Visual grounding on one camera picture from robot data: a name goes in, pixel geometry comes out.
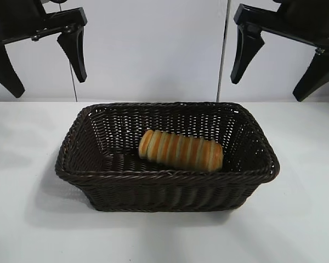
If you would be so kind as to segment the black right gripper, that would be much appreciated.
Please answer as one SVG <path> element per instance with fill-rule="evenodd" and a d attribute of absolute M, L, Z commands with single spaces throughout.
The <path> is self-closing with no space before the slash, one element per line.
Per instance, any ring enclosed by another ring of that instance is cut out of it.
<path fill-rule="evenodd" d="M 263 31 L 312 45 L 316 52 L 305 74 L 293 90 L 297 101 L 329 82 L 329 1 L 277 1 L 277 11 L 240 4 L 234 21 L 237 24 L 237 48 L 230 75 L 238 84 L 249 63 L 264 45 Z"/>

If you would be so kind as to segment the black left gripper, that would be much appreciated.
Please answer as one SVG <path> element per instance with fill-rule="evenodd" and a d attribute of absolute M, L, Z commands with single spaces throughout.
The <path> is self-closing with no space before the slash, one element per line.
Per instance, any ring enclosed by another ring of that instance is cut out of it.
<path fill-rule="evenodd" d="M 83 55 L 83 8 L 47 13 L 41 1 L 0 1 L 0 84 L 20 98 L 25 88 L 16 74 L 4 45 L 62 33 L 57 41 L 80 83 L 87 79 Z"/>

